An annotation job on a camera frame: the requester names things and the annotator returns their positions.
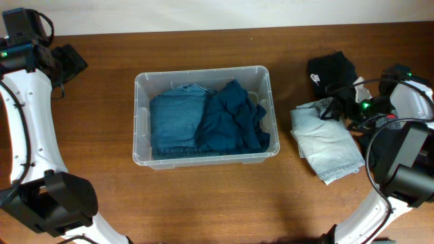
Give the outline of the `light blue jeans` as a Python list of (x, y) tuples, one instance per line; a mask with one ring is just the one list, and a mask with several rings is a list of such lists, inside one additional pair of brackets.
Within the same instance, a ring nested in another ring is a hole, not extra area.
[(291, 134), (297, 141), (299, 155), (327, 185), (357, 173), (365, 164), (343, 120), (321, 119), (332, 100), (324, 98), (290, 111)]

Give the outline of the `clear plastic storage container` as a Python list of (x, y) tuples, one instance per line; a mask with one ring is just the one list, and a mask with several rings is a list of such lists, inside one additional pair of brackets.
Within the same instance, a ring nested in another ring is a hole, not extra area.
[[(236, 79), (242, 88), (247, 90), (249, 98), (254, 104), (260, 104), (267, 111), (260, 122), (260, 128), (271, 135), (270, 146), (267, 151), (254, 154), (156, 160), (153, 157), (151, 146), (150, 100), (167, 90), (190, 83), (220, 90), (231, 79)], [(134, 84), (134, 141), (132, 158), (139, 166), (160, 170), (231, 163), (262, 163), (279, 153), (280, 143), (271, 81), (269, 71), (264, 66), (140, 73), (136, 77)]]

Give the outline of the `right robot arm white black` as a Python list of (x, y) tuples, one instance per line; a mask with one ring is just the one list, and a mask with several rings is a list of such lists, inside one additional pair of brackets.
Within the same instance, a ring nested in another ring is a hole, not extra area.
[(379, 95), (351, 102), (344, 93), (360, 82), (331, 83), (349, 130), (368, 135), (361, 149), (372, 191), (353, 214), (321, 235), (320, 243), (375, 243), (398, 217), (433, 202), (433, 88), (395, 64), (375, 80)]

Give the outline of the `dark blue jeans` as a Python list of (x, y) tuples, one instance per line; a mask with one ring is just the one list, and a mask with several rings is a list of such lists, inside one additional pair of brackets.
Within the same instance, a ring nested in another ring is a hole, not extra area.
[(150, 103), (151, 147), (154, 160), (219, 156), (199, 144), (199, 127), (216, 90), (197, 84), (181, 85)]

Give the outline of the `black shirt white logo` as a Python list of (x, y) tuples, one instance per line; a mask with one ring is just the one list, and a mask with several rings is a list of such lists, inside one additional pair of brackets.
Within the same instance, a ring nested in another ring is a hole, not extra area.
[(310, 59), (307, 75), (316, 98), (326, 98), (326, 87), (333, 83), (352, 85), (357, 80), (355, 65), (342, 51)]

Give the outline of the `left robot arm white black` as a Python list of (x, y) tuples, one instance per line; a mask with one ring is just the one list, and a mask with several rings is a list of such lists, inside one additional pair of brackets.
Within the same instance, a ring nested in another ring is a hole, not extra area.
[(51, 112), (53, 88), (87, 68), (66, 44), (33, 36), (1, 40), (1, 97), (12, 143), (11, 186), (1, 208), (35, 233), (75, 243), (130, 243), (99, 213), (89, 180), (68, 172)]

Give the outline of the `teal blue shirt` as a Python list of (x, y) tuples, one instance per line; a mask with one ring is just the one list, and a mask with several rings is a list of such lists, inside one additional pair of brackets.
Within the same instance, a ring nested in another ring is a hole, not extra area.
[(266, 114), (265, 108), (254, 104), (233, 79), (208, 102), (199, 126), (198, 145), (222, 155), (264, 153), (271, 139), (260, 127)]

